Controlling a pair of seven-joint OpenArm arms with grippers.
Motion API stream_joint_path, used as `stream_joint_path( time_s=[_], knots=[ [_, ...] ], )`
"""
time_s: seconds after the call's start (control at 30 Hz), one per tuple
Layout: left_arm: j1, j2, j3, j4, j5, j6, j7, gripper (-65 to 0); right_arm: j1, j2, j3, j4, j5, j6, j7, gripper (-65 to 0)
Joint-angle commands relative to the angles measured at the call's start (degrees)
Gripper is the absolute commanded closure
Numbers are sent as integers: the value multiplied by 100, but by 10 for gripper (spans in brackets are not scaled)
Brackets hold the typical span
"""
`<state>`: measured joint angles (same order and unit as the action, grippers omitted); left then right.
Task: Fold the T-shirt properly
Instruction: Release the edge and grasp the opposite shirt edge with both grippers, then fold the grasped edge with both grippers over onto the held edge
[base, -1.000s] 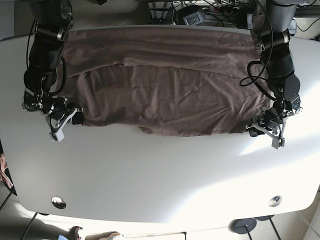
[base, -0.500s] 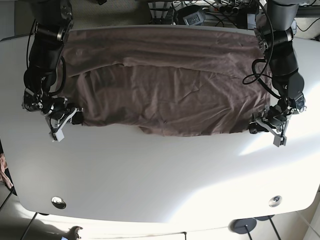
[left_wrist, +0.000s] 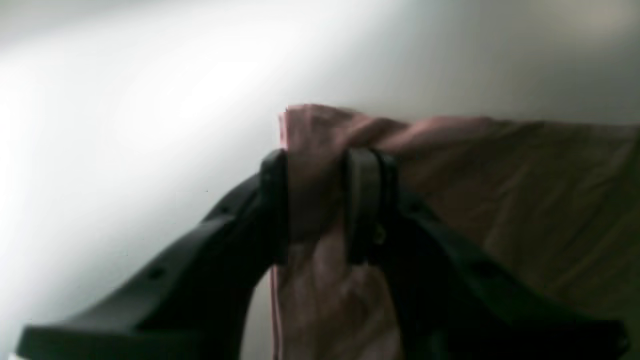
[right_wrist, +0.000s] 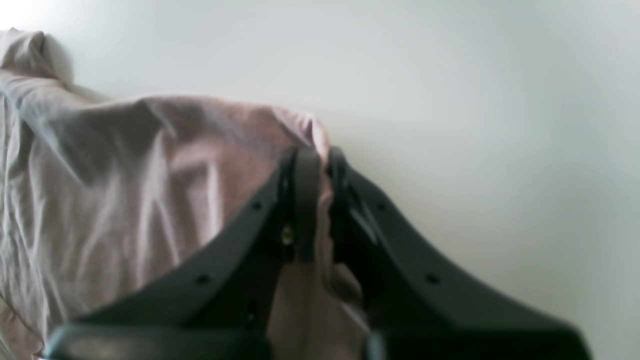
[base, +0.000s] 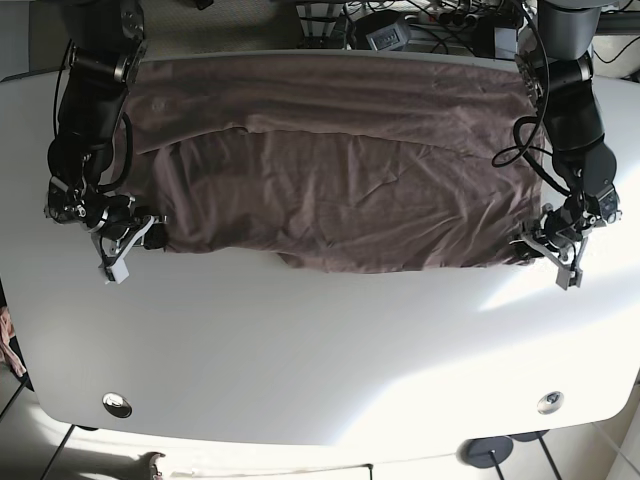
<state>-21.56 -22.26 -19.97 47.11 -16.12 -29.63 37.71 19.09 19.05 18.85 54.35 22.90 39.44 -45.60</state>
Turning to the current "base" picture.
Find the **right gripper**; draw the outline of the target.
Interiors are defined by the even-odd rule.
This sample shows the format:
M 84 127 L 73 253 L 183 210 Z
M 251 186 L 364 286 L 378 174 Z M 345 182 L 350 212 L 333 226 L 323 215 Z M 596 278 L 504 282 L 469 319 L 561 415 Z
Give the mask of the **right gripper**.
M 153 225 L 167 225 L 162 214 L 102 212 L 89 218 L 89 234 L 101 260 L 105 284 L 121 284 L 130 275 L 123 258 Z

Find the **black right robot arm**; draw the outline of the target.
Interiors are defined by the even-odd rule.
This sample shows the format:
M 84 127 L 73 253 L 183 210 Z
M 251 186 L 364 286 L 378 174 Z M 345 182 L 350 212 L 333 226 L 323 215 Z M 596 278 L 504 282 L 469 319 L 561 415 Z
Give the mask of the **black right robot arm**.
M 133 163 L 124 105 L 147 49 L 144 10 L 138 1 L 62 1 L 59 9 L 69 78 L 54 94 L 44 214 L 59 225 L 81 225 L 106 282 L 120 284 L 132 248 L 166 244 L 165 217 L 120 190 Z

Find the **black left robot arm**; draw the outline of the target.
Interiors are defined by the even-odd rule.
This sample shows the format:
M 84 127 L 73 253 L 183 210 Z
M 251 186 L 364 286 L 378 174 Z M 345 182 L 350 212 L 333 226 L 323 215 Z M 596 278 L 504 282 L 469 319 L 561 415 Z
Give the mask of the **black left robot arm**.
M 605 128 L 593 91 L 589 52 L 601 1 L 540 1 L 534 15 L 525 13 L 534 49 L 516 56 L 533 117 L 514 126 L 519 157 L 563 196 L 559 207 L 546 204 L 540 217 L 525 223 L 516 237 L 534 257 L 557 267 L 563 289 L 582 281 L 580 262 L 595 228 L 621 216 L 614 186 L 617 160 L 605 143 Z

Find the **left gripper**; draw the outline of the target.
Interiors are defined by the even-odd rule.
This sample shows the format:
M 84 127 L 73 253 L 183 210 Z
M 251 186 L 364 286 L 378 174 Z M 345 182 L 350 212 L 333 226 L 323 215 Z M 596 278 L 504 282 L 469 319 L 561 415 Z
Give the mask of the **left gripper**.
M 551 260 L 558 267 L 555 283 L 563 290 L 579 288 L 583 276 L 581 260 L 592 228 L 591 213 L 544 209 L 539 217 L 523 222 L 509 244 L 519 245 L 520 260 Z

